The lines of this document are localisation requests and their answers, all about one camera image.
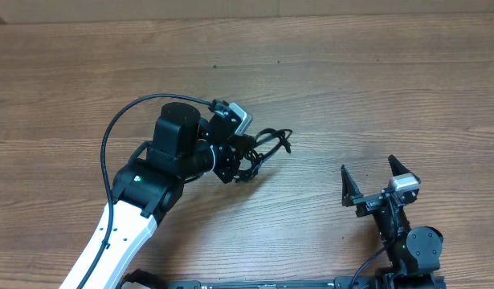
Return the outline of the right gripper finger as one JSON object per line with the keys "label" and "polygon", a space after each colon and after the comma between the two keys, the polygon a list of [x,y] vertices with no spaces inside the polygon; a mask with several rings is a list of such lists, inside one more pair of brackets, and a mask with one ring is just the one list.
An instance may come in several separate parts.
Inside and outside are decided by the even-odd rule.
{"label": "right gripper finger", "polygon": [[343,206],[355,206],[356,200],[363,197],[363,194],[359,190],[356,182],[352,178],[351,174],[347,170],[345,165],[341,166],[341,180],[342,180],[342,200]]}
{"label": "right gripper finger", "polygon": [[392,175],[394,177],[410,173],[416,179],[417,182],[420,182],[420,178],[417,175],[415,175],[414,173],[412,173],[407,167],[405,167],[397,159],[397,157],[395,155],[393,155],[393,154],[389,155],[388,156],[388,162],[390,165]]}

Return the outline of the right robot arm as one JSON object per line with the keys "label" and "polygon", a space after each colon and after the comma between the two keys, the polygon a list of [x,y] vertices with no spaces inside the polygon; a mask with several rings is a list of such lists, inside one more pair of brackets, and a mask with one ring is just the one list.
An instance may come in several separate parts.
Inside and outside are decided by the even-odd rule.
{"label": "right robot arm", "polygon": [[342,200],[354,206],[356,215],[374,218],[382,248],[366,260],[354,276],[345,279],[347,288],[424,288],[447,286],[440,269],[443,235],[432,226],[410,226],[404,207],[418,198],[421,180],[395,156],[388,156],[392,178],[379,193],[366,196],[345,166],[341,166]]}

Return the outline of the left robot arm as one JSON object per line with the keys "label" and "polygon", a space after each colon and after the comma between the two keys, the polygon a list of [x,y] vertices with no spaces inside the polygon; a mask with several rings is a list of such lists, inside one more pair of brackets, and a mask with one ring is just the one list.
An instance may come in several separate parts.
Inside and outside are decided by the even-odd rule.
{"label": "left robot arm", "polygon": [[185,184],[213,172],[223,183],[239,175],[252,116],[236,103],[213,101],[210,120],[198,109],[167,103],[153,138],[142,143],[112,182],[111,201],[62,283],[63,288],[114,288],[135,254],[182,195]]}

